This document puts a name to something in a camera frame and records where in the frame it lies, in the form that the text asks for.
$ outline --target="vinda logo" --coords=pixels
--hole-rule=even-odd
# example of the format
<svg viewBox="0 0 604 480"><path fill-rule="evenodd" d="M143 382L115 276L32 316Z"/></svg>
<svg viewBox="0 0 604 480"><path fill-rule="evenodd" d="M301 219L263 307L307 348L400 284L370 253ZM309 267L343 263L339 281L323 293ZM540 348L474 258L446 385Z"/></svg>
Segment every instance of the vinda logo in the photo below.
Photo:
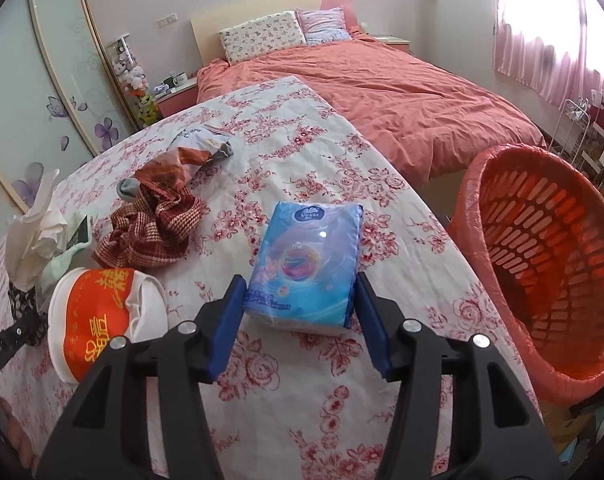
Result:
<svg viewBox="0 0 604 480"><path fill-rule="evenodd" d="M312 205L296 211L293 215L298 222L308 222L309 220L319 220L324 216L324 209Z"/></svg>

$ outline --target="pink curtain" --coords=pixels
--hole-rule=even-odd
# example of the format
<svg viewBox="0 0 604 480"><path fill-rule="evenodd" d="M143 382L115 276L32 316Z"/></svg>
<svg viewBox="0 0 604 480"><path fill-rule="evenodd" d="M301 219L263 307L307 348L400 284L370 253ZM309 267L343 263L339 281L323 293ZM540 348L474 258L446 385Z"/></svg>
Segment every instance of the pink curtain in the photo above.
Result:
<svg viewBox="0 0 604 480"><path fill-rule="evenodd" d="M498 0L493 66L561 108L566 99L590 98L591 89L604 91L604 77L587 66L589 26L585 0L562 0L571 5L555 8L545 6L547 1ZM518 10L527 5L530 21L524 14L518 16ZM554 34L557 45L548 41L553 41Z"/></svg>

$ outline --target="pink pillow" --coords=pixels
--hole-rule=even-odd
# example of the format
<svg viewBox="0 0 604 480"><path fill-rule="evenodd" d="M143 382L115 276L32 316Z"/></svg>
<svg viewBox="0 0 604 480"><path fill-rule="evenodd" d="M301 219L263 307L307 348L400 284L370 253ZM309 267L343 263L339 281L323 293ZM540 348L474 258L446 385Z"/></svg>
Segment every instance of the pink pillow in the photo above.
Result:
<svg viewBox="0 0 604 480"><path fill-rule="evenodd" d="M341 7L328 10L296 9L295 15L309 46L352 39L346 30L344 9Z"/></svg>
<svg viewBox="0 0 604 480"><path fill-rule="evenodd" d="M346 30L344 22L344 9L335 7L329 10L302 10L296 9L297 21L302 26L304 34L325 32L335 28Z"/></svg>

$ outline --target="orange plastic basket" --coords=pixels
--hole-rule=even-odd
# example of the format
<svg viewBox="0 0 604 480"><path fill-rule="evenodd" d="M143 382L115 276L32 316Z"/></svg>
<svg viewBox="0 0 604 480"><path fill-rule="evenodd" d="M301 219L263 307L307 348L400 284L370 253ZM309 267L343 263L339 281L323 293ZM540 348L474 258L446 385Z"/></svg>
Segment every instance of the orange plastic basket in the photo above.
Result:
<svg viewBox="0 0 604 480"><path fill-rule="evenodd" d="M604 386L604 199L558 156L496 146L464 177L449 232L495 303L538 397Z"/></svg>

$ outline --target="orange paper cup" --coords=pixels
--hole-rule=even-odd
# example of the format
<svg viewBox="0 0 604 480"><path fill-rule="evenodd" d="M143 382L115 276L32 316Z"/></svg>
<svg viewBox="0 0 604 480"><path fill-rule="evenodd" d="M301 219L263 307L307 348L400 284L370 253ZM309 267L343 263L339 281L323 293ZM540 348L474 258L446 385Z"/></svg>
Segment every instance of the orange paper cup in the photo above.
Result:
<svg viewBox="0 0 604 480"><path fill-rule="evenodd" d="M139 270L80 267L57 283L48 324L55 371L78 383L114 336L137 342L164 335L166 295L156 278Z"/></svg>

